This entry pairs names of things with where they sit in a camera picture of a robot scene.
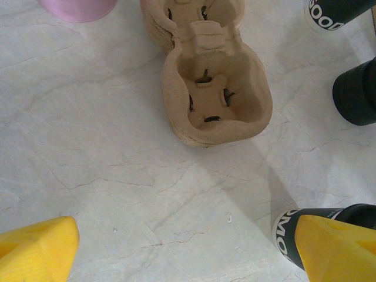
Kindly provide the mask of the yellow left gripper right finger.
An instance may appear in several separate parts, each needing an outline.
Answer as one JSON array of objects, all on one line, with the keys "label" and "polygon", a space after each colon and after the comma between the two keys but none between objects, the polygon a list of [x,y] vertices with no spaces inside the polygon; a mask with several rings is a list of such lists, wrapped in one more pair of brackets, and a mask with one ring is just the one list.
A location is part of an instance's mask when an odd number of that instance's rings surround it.
[{"label": "yellow left gripper right finger", "polygon": [[305,215],[295,241],[310,281],[375,281],[375,230]]}]

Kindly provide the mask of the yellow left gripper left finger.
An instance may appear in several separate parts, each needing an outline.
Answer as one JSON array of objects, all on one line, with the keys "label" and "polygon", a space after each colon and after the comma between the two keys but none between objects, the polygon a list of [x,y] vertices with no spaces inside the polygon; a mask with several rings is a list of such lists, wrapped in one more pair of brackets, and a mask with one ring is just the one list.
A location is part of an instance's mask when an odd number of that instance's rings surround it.
[{"label": "yellow left gripper left finger", "polygon": [[79,247],[71,216],[1,234],[1,281],[67,281]]}]

